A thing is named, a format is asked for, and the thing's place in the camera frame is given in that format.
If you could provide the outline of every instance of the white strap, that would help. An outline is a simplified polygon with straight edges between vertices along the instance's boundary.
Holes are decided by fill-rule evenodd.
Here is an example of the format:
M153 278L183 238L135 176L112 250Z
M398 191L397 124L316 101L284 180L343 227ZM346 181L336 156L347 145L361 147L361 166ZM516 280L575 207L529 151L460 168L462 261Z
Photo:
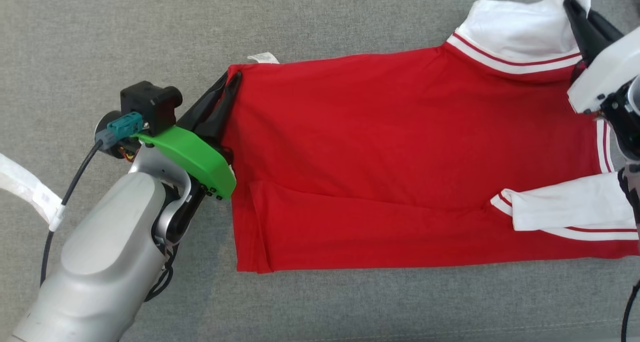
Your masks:
M27 201L55 231L62 220L62 199L13 160L0 153L0 189Z

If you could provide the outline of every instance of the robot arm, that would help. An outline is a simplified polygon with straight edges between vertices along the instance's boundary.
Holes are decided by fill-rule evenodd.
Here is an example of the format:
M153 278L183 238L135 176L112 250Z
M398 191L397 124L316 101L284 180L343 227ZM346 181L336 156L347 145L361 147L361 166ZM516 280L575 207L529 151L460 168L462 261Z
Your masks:
M142 303L155 295L150 291L159 276L170 276L201 201L233 192L233 153L221 142L241 78L237 73L227 82L224 74L178 121L174 108L182 96L174 87L140 82L121 92L121 111L107 114L96 132L121 115L142 116L144 133L103 151L130 160L131 169L66 240L59 267L8 342L121 339Z
M574 69L568 95L574 111L608 121L626 166L620 187L640 230L640 27L626 36L601 14L564 0L582 61Z

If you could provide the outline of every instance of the white stripe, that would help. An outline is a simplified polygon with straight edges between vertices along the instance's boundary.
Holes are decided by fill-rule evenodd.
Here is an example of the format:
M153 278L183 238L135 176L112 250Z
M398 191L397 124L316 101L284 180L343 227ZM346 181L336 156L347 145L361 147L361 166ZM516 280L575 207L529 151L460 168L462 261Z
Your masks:
M460 35L460 37L462 37L467 42L469 42L470 44L478 48L478 50L481 50L487 53L488 55L492 55L492 56L494 55L494 53L484 50L484 48L478 46L478 44L474 43L473 40L470 39L469 37L461 35L459 32L458 32L458 35ZM458 50L462 51L462 53L464 53L465 55L473 58L474 60L480 62L485 66L489 66L494 70L498 70L498 71L509 73L509 74L527 74L527 73L537 73L542 71L551 71L551 70L561 69L564 67L574 66L581 60L581 57L578 55L576 57L567 58L567 59L563 59L561 61L556 61L556 62L549 62L549 63L543 63L543 64L530 64L528 66L514 66L513 64L507 64L505 62L496 61L493 58L487 57L486 55L468 46L466 43L464 43L463 41L455 37L453 34L446 40L446 43L457 48ZM578 52L579 51L576 49L575 51L572 50L570 53L567 53L566 55L570 56ZM501 60L506 60L506 58L500 57L497 55L496 55L496 58L500 58Z
M606 161L608 162L608 166L610 166L611 171L610 172L615 172L615 167L613 166L613 159L611 159L611 126L610 125L606 125L606 139L605 139L605 158Z
M609 172L609 169L607 168L607 162L605 160L604 153L604 144L602 143L604 140L604 124L604 119L598 119L596 121L596 146L598 146L598 162L600 165L600 171L603 174L606 174Z
M568 228L545 228L540 231L578 241L633 241L638 239L638 232L583 232Z
M505 203L505 201L500 198L500 194L496 194L491 198L491 205L509 216L514 216L514 208Z

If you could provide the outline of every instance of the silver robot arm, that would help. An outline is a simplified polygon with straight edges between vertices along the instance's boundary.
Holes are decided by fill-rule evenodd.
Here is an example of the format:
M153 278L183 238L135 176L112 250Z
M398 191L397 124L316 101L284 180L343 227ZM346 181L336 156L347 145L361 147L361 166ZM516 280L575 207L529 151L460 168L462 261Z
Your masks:
M186 192L176 199L162 181ZM182 168L142 146L129 173L66 240L59 266L8 342L117 342L162 273L162 250L176 240L160 236L192 198L188 191Z

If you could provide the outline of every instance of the white sleeve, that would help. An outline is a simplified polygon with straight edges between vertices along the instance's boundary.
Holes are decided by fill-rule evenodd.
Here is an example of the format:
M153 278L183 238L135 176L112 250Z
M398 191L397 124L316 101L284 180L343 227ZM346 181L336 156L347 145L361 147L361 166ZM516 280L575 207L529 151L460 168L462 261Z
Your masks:
M496 198L508 208L500 208ZM614 172L524 192L503 189L491 203L513 217L515 231L542 230L576 240L638 239L633 210Z

